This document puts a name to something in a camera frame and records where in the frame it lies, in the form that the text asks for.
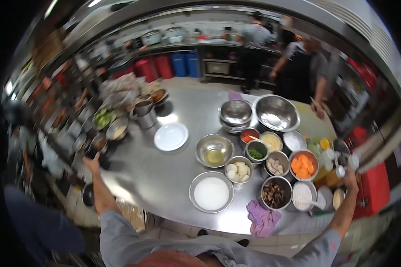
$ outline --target cooking oil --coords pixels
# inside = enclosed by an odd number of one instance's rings
[[[205,161],[211,166],[220,166],[225,160],[225,155],[218,149],[211,149],[205,153]]]

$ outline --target shoe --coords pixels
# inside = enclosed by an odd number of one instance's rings
[[[246,87],[244,87],[244,86],[241,86],[241,91],[243,93],[246,93],[246,94],[250,94],[251,93],[251,90],[247,90]]]
[[[201,236],[201,235],[208,235],[208,232],[206,230],[204,230],[204,229],[201,229],[198,232],[198,236]]]
[[[248,239],[242,239],[242,240],[239,240],[237,243],[243,247],[248,247],[248,244],[250,243],[250,241]]]

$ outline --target blue trash bin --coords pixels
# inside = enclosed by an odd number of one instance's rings
[[[198,52],[192,51],[186,54],[186,62],[188,68],[188,74],[193,77],[199,77],[198,73]]]
[[[184,60],[184,55],[180,52],[172,53],[171,55],[172,66],[174,67],[175,76],[186,77],[186,62]]]

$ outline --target purple towel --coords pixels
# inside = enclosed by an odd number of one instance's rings
[[[235,91],[232,91],[232,90],[229,91],[229,99],[230,100],[234,100],[234,99],[244,100],[242,98],[241,93],[238,93],[238,92],[235,92]]]
[[[267,238],[273,232],[282,217],[278,211],[266,211],[257,200],[251,200],[247,205],[248,219],[252,222],[251,234],[256,238]]]

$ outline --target white plate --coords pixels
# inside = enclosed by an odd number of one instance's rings
[[[162,126],[154,135],[154,145],[161,151],[173,151],[184,145],[188,138],[188,129],[181,123]]]

